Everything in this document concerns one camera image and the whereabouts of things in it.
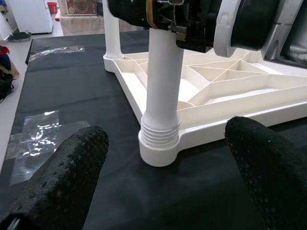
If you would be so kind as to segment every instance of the textured rubber pad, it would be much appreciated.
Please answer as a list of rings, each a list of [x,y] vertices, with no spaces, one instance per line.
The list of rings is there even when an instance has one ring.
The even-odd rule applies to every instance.
[[[65,140],[29,180],[0,229],[19,218],[18,229],[81,230],[107,150],[107,134],[96,126]]]
[[[226,126],[227,143],[270,230],[307,229],[307,154],[244,117]]]

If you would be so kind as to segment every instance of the bag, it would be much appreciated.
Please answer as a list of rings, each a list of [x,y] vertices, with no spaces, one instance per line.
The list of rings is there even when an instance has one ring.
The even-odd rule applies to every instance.
[[[11,93],[12,89],[14,89],[12,81],[13,75],[3,73],[3,71],[0,70],[0,103],[3,102],[6,96]]]

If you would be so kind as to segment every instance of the table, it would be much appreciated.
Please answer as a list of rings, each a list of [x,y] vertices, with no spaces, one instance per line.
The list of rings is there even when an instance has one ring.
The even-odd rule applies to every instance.
[[[148,51],[148,31],[121,34],[123,53]],[[205,229],[265,230],[225,141],[180,152],[165,168],[140,158],[139,123],[116,77],[105,71],[101,34],[40,38],[30,54],[65,46],[85,52],[51,54],[29,62],[12,127],[24,117],[59,110],[60,124],[84,120],[103,127],[110,138],[84,230]],[[307,118],[273,127],[307,150]],[[9,186],[14,159],[0,174],[0,214],[26,182]]]

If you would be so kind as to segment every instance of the white base frame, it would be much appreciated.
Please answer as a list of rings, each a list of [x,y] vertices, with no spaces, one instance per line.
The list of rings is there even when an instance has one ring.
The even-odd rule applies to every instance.
[[[118,19],[105,6],[106,0],[105,68],[141,124],[147,164],[167,166],[181,150],[223,139],[236,115],[266,126],[307,116],[307,78],[266,67],[260,52],[238,49],[230,58],[183,52],[174,34],[151,29],[149,53],[122,55]]]

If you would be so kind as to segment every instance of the red cloth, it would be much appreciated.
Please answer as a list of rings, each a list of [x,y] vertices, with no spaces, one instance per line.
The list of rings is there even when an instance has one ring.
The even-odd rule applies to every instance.
[[[0,46],[0,56],[10,54],[9,49],[6,46]]]

